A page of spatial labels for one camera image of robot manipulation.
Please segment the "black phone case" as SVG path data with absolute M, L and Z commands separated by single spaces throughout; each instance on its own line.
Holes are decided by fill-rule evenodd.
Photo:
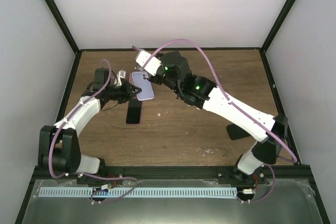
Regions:
M 240 128 L 239 126 L 235 124 L 228 125 L 226 127 L 226 130 L 227 130 L 229 138 L 233 141 L 250 136 L 248 132 L 246 132 L 245 130 L 243 130 L 242 128 Z

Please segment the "pink phone case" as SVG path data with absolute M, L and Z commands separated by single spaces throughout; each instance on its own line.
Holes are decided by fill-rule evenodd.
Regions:
M 130 82 L 131 84 L 134 84 L 132 74 L 129 75 L 129 82 Z

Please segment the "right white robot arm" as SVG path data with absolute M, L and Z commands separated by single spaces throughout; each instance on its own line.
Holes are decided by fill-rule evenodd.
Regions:
M 283 114 L 260 112 L 222 92 L 210 79 L 193 74 L 188 60 L 178 51 L 150 54 L 137 59 L 150 75 L 150 81 L 169 87 L 185 103 L 217 114 L 231 124 L 227 132 L 232 140 L 252 136 L 254 145 L 238 158 L 233 177 L 244 184 L 263 164 L 275 164 L 287 137 L 288 120 Z

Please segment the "lavender phone case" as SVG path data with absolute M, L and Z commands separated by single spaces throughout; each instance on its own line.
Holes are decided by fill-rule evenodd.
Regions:
M 154 91 L 152 89 L 151 82 L 149 81 L 149 75 L 145 71 L 136 71 L 130 74 L 133 84 L 140 88 L 141 91 L 136 95 L 139 101 L 147 101 L 154 99 Z

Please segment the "black screen pink phone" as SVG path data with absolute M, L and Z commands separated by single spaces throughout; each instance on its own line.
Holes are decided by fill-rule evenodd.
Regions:
M 142 102 L 138 99 L 131 99 L 128 103 L 126 124 L 139 124 L 141 118 Z

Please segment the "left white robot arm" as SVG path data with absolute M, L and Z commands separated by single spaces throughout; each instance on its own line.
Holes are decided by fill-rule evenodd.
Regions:
M 54 125 L 45 125 L 40 130 L 38 166 L 49 170 L 53 178 L 89 174 L 95 184 L 102 184 L 107 178 L 107 170 L 101 167 L 103 160 L 81 153 L 79 135 L 109 101 L 123 104 L 142 91 L 125 79 L 123 70 L 114 73 L 108 68 L 98 68 L 94 75 L 94 81 L 75 107 Z

